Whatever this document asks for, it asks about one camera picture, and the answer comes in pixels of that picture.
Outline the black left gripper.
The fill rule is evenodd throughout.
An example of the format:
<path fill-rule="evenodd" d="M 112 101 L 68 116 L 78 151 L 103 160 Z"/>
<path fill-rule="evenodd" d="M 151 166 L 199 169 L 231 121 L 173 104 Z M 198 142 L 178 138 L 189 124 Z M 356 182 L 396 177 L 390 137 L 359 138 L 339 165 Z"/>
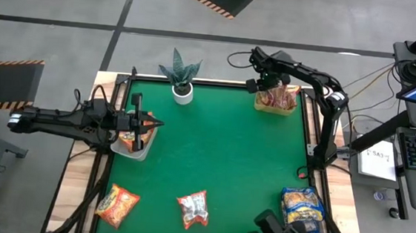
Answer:
<path fill-rule="evenodd" d="M 142 149 L 142 135 L 154 133 L 164 125 L 151 112 L 142 112 L 142 94 L 131 94 L 131 104 L 134 109 L 131 112 L 120 111 L 116 115 L 116 133 L 120 143 L 127 151 L 140 151 Z M 150 125 L 143 125 L 144 122 L 152 122 Z"/>

